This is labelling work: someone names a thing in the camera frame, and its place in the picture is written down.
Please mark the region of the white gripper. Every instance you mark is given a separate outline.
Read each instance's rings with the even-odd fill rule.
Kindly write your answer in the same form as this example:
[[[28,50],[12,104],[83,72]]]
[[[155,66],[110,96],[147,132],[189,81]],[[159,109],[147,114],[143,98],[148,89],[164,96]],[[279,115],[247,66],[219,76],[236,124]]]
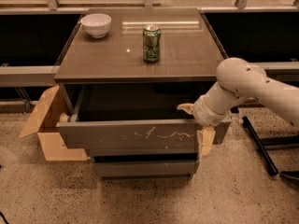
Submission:
[[[226,117],[227,106],[218,96],[205,94],[194,104],[180,104],[177,110],[194,116],[195,120],[204,128],[197,132],[200,155],[206,157],[211,150],[216,135],[215,128]]]

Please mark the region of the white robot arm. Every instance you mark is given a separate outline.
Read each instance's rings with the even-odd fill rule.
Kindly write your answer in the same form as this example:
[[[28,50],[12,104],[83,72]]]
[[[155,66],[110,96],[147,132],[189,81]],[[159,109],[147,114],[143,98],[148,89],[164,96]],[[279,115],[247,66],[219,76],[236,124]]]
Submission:
[[[200,156],[210,153],[216,135],[215,128],[227,117],[229,110],[249,98],[256,99],[295,129],[299,129],[299,89],[274,80],[254,63],[240,58],[222,61],[216,70],[217,81],[193,104],[178,105],[193,115],[202,126],[197,132]]]

